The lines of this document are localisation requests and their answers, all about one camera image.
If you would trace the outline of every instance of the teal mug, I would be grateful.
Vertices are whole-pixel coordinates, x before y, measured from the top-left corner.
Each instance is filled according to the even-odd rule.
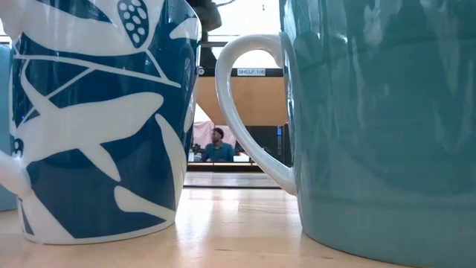
[[[303,231],[354,255],[476,264],[476,0],[280,0],[281,33],[227,44],[216,89],[256,163],[297,196]],[[284,69],[293,167],[262,150],[231,95],[235,60]]]

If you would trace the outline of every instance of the dark hair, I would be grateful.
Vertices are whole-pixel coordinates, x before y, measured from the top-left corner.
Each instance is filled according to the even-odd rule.
[[[214,132],[218,132],[218,134],[220,134],[222,138],[225,137],[225,134],[223,133],[223,130],[222,130],[221,128],[215,127],[215,128],[213,129],[213,131],[214,131]]]

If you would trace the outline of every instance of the shelf sign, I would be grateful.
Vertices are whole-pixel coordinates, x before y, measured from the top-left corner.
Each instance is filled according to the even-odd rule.
[[[265,68],[238,68],[238,76],[266,76]]]

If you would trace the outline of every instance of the shirt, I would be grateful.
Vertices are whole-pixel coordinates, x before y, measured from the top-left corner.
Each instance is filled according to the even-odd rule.
[[[222,143],[218,148],[215,148],[213,144],[208,144],[205,146],[202,161],[205,162],[210,159],[212,162],[232,162],[233,155],[234,150],[229,144]]]

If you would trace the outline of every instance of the table surface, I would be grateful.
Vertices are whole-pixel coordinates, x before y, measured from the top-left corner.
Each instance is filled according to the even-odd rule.
[[[26,241],[16,211],[0,212],[0,267],[399,267],[329,249],[302,234],[295,197],[282,190],[184,189],[176,224],[113,243]]]

